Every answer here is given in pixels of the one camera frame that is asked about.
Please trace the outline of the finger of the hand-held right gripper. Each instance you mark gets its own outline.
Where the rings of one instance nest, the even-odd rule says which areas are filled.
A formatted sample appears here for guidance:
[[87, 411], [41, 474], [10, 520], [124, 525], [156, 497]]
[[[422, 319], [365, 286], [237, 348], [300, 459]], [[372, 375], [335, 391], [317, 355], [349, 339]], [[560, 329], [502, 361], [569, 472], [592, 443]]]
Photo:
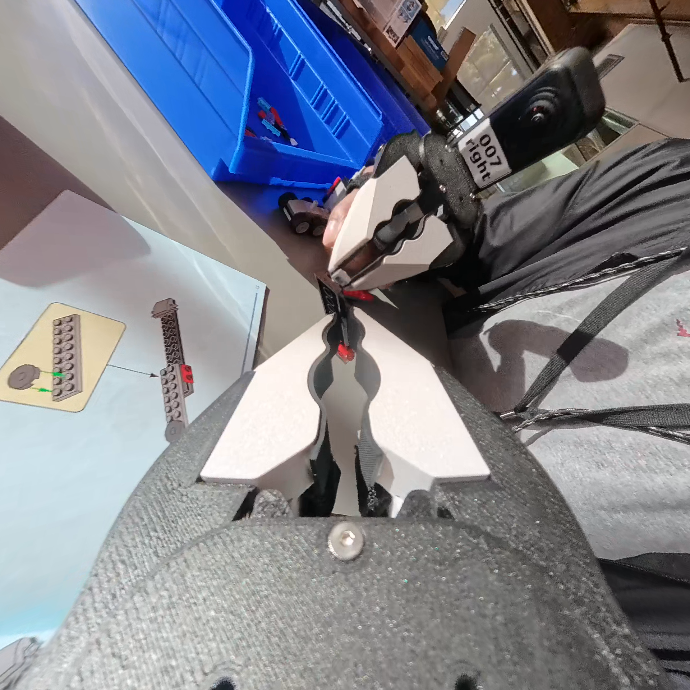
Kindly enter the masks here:
[[411, 277], [427, 270], [427, 260], [403, 249], [417, 239], [424, 213], [419, 207], [418, 174], [407, 158], [371, 177], [355, 195], [331, 252], [332, 277], [356, 277], [394, 250], [403, 254], [397, 276]]
[[363, 253], [344, 265], [344, 288], [373, 290], [408, 280], [427, 271], [451, 246], [453, 235], [448, 225], [428, 215], [410, 239], [400, 239], [386, 249], [367, 243]]

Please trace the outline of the grey desk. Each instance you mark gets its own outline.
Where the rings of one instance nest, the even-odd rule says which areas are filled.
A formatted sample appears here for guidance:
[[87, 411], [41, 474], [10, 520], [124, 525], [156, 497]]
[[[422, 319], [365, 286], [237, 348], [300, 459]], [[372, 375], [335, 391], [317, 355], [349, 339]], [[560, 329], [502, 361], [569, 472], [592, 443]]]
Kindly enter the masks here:
[[217, 185], [73, 1], [1, 2], [1, 245], [65, 191], [262, 282], [254, 360], [323, 317], [281, 190]]

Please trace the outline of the person's right forearm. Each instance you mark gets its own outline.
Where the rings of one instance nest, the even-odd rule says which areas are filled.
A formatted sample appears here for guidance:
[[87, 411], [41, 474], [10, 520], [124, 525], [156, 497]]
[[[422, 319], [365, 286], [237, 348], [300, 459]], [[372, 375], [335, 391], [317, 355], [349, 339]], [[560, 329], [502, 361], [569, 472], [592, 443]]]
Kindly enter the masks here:
[[689, 247], [689, 140], [661, 139], [484, 202], [451, 268], [451, 335], [523, 299], [675, 259]]

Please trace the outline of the pile of loose toy bricks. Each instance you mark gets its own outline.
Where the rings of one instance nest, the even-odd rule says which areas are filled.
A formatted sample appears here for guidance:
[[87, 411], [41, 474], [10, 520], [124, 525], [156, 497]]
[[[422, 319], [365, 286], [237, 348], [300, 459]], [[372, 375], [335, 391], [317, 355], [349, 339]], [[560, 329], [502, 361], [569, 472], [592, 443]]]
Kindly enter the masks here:
[[279, 112], [263, 97], [257, 98], [257, 118], [263, 129], [259, 129], [257, 134], [251, 126], [246, 125], [245, 137], [298, 147], [298, 141], [289, 133]]

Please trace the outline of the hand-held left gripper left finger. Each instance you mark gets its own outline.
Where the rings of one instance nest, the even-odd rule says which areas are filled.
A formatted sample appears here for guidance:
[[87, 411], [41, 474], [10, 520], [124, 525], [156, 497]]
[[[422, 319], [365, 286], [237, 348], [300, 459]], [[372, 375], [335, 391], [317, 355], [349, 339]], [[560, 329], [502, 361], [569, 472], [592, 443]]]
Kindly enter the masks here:
[[326, 316], [254, 369], [200, 473], [205, 482], [271, 489], [301, 515], [330, 515], [340, 469], [325, 392], [341, 331]]

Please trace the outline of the blue printed box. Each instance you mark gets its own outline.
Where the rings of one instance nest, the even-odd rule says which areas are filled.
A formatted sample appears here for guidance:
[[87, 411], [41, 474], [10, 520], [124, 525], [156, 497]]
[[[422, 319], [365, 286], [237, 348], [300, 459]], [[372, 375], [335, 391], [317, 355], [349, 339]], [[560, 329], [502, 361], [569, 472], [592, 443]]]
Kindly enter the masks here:
[[449, 59], [448, 53], [438, 39], [433, 22], [424, 12], [420, 12], [410, 26], [409, 35], [427, 56], [428, 60], [441, 73]]

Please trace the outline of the person's grey sweatshirt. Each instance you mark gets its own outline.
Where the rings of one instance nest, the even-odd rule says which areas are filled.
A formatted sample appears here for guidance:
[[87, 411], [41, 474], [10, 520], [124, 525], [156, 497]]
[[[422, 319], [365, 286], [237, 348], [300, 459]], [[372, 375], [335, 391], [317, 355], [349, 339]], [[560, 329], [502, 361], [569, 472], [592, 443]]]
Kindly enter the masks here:
[[[513, 409], [563, 341], [626, 276], [531, 298], [451, 336], [455, 376], [488, 409]], [[565, 369], [541, 409], [689, 402], [689, 265], [618, 315]], [[598, 557], [689, 552], [689, 445], [582, 422], [517, 435], [565, 496]]]

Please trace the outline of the light blue instruction booklet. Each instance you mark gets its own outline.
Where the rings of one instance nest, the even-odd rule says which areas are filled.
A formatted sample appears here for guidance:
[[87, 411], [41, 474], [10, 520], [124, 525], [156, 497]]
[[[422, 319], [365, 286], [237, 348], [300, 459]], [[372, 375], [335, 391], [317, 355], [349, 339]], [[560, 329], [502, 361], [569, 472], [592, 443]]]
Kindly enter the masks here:
[[56, 632], [168, 447], [253, 367], [265, 285], [65, 191], [1, 250], [1, 647]]

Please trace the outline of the person's black trousers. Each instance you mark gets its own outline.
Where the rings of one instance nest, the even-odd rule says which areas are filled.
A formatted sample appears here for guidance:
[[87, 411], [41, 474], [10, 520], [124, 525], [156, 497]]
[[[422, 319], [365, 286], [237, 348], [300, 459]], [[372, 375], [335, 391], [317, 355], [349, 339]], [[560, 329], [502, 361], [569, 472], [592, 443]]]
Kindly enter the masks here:
[[689, 688], [689, 554], [645, 553], [599, 565], [621, 609], [675, 689]]

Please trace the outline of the white printed box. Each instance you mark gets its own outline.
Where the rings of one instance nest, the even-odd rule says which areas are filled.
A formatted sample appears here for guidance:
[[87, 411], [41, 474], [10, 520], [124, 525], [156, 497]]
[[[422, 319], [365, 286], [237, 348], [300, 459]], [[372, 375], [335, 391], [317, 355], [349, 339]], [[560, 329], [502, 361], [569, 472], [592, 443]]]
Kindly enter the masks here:
[[382, 32], [393, 47], [398, 47], [422, 9], [420, 1], [378, 1], [383, 18]]

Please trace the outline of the red black toy brick truck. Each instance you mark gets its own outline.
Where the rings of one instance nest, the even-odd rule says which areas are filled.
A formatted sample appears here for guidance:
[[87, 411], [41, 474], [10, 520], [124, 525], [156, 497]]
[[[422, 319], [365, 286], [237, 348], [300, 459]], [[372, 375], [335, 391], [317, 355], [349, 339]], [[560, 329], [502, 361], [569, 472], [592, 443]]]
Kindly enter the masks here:
[[278, 208], [294, 233], [322, 237], [333, 209], [370, 176], [371, 171], [363, 168], [352, 179], [337, 177], [321, 200], [284, 193], [278, 199]]

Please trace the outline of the blue plastic bin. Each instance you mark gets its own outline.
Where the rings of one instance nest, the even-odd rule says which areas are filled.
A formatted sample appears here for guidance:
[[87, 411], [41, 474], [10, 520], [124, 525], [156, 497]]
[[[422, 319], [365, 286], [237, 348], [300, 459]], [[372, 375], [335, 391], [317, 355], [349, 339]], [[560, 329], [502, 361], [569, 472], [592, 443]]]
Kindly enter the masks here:
[[[312, 1], [78, 1], [216, 182], [325, 188], [396, 134], [429, 127], [392, 77]], [[257, 98], [298, 147], [257, 134]]]

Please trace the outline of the long black brick beam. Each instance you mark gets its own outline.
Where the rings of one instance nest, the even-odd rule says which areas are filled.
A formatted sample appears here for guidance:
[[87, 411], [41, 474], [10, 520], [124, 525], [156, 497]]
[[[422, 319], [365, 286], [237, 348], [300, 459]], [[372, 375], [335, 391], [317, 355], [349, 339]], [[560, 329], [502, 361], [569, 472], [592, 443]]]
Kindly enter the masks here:
[[329, 277], [327, 272], [317, 272], [314, 278], [317, 282], [324, 313], [331, 318], [328, 334], [335, 337], [336, 354], [344, 363], [352, 362], [355, 358], [355, 351], [350, 344], [350, 309], [344, 292], [341, 286]]

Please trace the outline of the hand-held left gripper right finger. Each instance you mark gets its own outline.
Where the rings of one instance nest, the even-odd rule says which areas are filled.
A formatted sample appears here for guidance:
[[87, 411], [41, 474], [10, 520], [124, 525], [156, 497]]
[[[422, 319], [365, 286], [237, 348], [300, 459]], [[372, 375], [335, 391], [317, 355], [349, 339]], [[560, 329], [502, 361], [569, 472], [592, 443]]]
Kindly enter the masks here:
[[367, 396], [356, 446], [362, 515], [397, 515], [415, 491], [491, 471], [432, 363], [373, 318], [350, 318], [355, 379]]

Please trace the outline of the person's right hand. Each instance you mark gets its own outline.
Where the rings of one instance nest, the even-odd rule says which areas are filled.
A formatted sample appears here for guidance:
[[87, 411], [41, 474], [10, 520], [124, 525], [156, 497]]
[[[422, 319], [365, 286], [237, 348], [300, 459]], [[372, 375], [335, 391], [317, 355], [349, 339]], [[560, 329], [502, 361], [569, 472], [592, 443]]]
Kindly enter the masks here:
[[341, 228], [346, 220], [350, 208], [355, 200], [356, 195], [360, 189], [355, 188], [350, 191], [342, 200], [340, 200], [332, 209], [329, 215], [326, 228], [322, 236], [322, 244], [327, 252], [331, 255], [335, 246], [336, 239], [340, 234]]

